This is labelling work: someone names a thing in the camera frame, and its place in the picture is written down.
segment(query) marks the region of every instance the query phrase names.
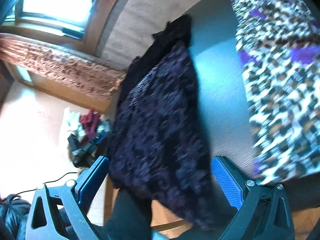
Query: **screw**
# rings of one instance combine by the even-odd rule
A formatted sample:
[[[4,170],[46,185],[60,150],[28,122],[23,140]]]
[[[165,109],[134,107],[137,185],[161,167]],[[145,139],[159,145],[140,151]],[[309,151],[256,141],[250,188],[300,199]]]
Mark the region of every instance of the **screw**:
[[[247,180],[247,185],[249,186],[249,187],[253,187],[254,186],[254,181],[253,180]]]
[[[41,183],[38,187],[37,187],[37,189],[43,189],[44,188],[44,184],[43,183]]]
[[[277,189],[282,190],[283,189],[283,185],[282,184],[277,184]]]
[[[68,187],[72,187],[76,182],[73,179],[69,179],[66,183]]]

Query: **window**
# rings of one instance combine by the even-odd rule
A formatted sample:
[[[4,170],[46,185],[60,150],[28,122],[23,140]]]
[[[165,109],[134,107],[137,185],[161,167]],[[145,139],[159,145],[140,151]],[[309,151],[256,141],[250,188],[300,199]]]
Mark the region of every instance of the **window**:
[[[6,20],[15,16],[15,19],[19,21],[34,21],[37,24],[83,34],[92,8],[92,1],[19,0],[11,12],[12,15]]]
[[[14,10],[15,10],[15,7],[13,6],[6,18],[6,20],[11,20],[11,21],[14,21],[15,19],[15,16],[14,16]]]
[[[29,74],[28,70],[26,70],[26,69],[24,69],[23,67],[20,67],[20,66],[16,66],[16,69],[17,69],[19,75],[21,76],[21,78],[24,81],[32,83],[32,79],[30,77],[30,74]]]

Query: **clothing pile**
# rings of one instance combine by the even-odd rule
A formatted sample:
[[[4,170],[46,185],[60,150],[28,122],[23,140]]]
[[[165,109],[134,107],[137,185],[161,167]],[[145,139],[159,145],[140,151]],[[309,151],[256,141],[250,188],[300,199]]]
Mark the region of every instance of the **clothing pile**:
[[[302,0],[232,0],[260,184],[320,171],[320,25]]]
[[[93,109],[81,115],[66,108],[60,128],[59,146],[62,151],[67,151],[74,166],[86,170],[103,154],[109,131],[109,120]]]
[[[122,84],[106,156],[116,188],[158,200],[203,229],[213,227],[210,154],[200,137],[191,17],[153,34]]]

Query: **dark blue fabric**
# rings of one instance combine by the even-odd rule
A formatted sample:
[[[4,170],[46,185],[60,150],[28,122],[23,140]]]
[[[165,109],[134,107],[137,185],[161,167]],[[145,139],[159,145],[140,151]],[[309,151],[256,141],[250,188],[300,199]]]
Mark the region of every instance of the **dark blue fabric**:
[[[157,40],[170,44],[177,33],[190,37],[191,24],[184,28],[181,19],[155,35],[155,44]],[[161,48],[153,49],[162,54]],[[172,44],[145,76],[138,66],[146,70],[144,62],[153,60],[142,58],[132,63],[135,71],[129,69],[123,83],[122,91],[128,91],[130,81],[141,81],[120,96],[107,149],[109,175],[115,187],[129,189],[138,198],[158,200],[179,217],[209,230],[213,226],[210,155],[200,137],[196,73],[185,41]]]

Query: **brown patterned curtain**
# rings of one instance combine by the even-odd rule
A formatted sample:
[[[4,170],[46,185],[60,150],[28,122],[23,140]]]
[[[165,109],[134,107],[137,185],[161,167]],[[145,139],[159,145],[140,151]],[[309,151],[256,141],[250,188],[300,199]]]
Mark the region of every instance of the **brown patterned curtain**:
[[[7,33],[0,33],[0,59],[98,100],[110,99],[126,75],[99,58]]]

